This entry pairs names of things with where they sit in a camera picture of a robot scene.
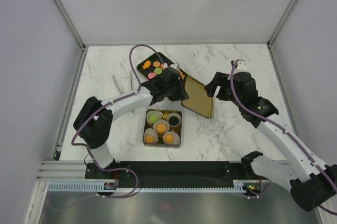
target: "gold tray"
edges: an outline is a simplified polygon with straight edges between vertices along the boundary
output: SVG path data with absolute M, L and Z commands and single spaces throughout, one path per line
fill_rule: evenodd
M 183 100 L 181 104 L 191 111 L 210 119 L 213 115 L 213 98 L 207 96 L 205 85 L 188 75 L 186 77 L 185 91 L 190 98 Z

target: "gray wall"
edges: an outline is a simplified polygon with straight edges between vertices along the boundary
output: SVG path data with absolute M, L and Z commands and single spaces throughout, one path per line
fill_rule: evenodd
M 336 43 L 337 0 L 299 0 L 272 45 L 300 138 L 328 164 L 337 163 Z
M 62 0 L 85 44 L 267 42 L 290 0 Z
M 23 222 L 79 55 L 52 0 L 1 0 L 1 223 Z

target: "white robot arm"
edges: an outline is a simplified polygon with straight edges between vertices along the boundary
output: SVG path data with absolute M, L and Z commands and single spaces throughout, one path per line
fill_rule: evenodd
M 205 87 L 207 94 L 213 96 L 220 86 L 216 97 L 237 105 L 242 117 L 274 143 L 289 165 L 274 162 L 258 151 L 244 156 L 242 163 L 252 173 L 284 187 L 306 211 L 334 196 L 337 193 L 337 165 L 326 165 L 295 135 L 277 108 L 258 96 L 255 79 L 245 61 L 237 59 L 232 66 L 231 74 L 215 74 Z

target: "white marble surface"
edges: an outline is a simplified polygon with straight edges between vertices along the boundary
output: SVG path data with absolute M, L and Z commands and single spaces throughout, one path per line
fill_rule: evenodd
M 132 46 L 90 47 L 67 128 L 61 160 L 83 160 L 87 152 L 82 147 L 71 146 L 75 134 L 72 125 L 90 96 L 98 99 L 119 95 L 119 88 L 131 90 L 128 54 Z M 276 80 L 272 62 L 264 44 L 253 45 L 158 45 L 153 46 L 182 69 L 208 84 L 216 71 L 230 73 L 230 61 L 241 58 L 247 61 L 256 80 L 259 95 L 268 98 L 280 111 L 288 124 L 289 118 Z M 152 54 L 148 48 L 138 48 L 133 63 L 138 65 Z M 180 101 L 164 100 L 151 106 L 155 109 L 172 109 L 183 112 L 183 136 L 179 149 L 145 147 L 142 143 L 145 111 L 141 108 L 117 119 L 111 128 L 107 144 L 116 160 L 166 161 L 166 160 L 240 160 L 254 150 L 263 152 L 274 160 L 284 160 L 283 155 L 263 134 L 241 118 L 238 108 L 231 102 L 214 100 L 212 119 L 206 119 L 182 107 Z

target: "green candy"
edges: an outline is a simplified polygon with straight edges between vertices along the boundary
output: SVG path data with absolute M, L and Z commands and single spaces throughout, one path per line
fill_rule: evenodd
M 160 75 L 161 73 L 163 73 L 163 70 L 160 68 L 160 67 L 157 67 L 155 70 L 154 70 L 154 73 L 156 75 Z
M 148 117 L 148 121 L 150 123 L 156 123 L 159 120 L 159 117 L 157 114 L 152 114 Z

